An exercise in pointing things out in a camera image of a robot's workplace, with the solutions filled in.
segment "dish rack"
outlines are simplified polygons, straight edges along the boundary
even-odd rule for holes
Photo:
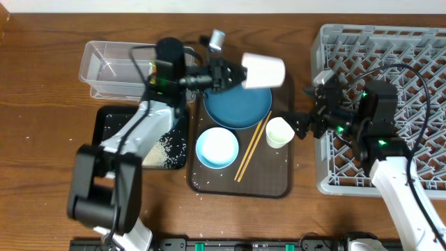
[[[431,95],[431,118],[415,154],[417,173],[426,194],[446,199],[446,29],[326,24],[312,46],[312,78],[332,69],[347,83],[373,68],[405,63],[424,77]],[[426,112],[425,92],[408,70],[382,70],[344,91],[343,105],[357,109],[365,81],[381,79],[398,90],[397,134],[414,147]],[[380,197],[353,152],[327,131],[315,139],[316,181],[328,195]]]

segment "plate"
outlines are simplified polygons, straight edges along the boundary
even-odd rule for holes
[[[206,90],[204,107],[212,120],[229,129],[255,126],[268,114],[272,104],[270,89],[244,89],[241,84],[228,91]]]
[[[238,140],[227,129],[211,128],[200,135],[195,146],[195,151],[203,165],[212,169],[225,168],[237,158]],[[215,159],[221,158],[222,156],[225,156],[225,158],[220,160]]]

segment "wooden chopstick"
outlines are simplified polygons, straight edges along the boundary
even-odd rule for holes
[[[254,151],[256,150],[257,143],[259,143],[260,138],[262,137],[263,131],[265,130],[265,126],[268,123],[268,119],[270,119],[271,112],[266,117],[265,123],[263,123],[262,129],[259,133],[259,136],[256,139],[256,143],[254,143],[254,146],[252,147],[251,153],[248,156],[248,159],[246,159],[245,165],[243,165],[242,172],[240,173],[240,176],[238,177],[237,182],[240,182],[242,180],[243,174],[246,171],[246,168],[248,167],[249,161],[251,160],[252,154],[254,154]]]
[[[254,132],[254,135],[252,135],[251,142],[249,143],[248,148],[246,149],[245,156],[243,156],[243,159],[242,159],[242,162],[240,163],[240,167],[238,168],[236,177],[234,177],[234,180],[235,180],[235,181],[237,180],[237,176],[238,176],[238,174],[239,174],[240,171],[242,170],[243,163],[245,163],[246,157],[248,156],[248,153],[249,153],[249,150],[251,149],[252,143],[254,143],[254,140],[256,139],[257,132],[259,131],[259,128],[260,128],[262,122],[263,122],[263,119],[257,124],[256,131]]]

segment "cup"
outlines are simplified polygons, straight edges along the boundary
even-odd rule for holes
[[[279,149],[294,138],[294,130],[281,117],[273,118],[266,124],[266,142]]]

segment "plastic bin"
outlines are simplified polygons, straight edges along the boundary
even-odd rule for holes
[[[432,199],[446,199],[446,29],[326,24],[312,46],[312,77],[334,70],[347,83],[368,70],[391,63],[417,69],[428,84],[431,118],[414,160],[417,173]],[[344,92],[343,105],[357,109],[366,77]],[[407,70],[387,69],[373,76],[398,90],[397,134],[412,148],[424,121],[425,92]],[[379,197],[351,150],[327,131],[315,139],[316,182],[328,195]]]
[[[91,85],[90,95],[98,99],[135,100],[144,92],[144,85],[129,57],[129,50],[141,43],[90,41],[82,57],[79,79]],[[145,75],[152,73],[155,49],[135,50],[134,57]],[[186,65],[194,57],[185,55]]]

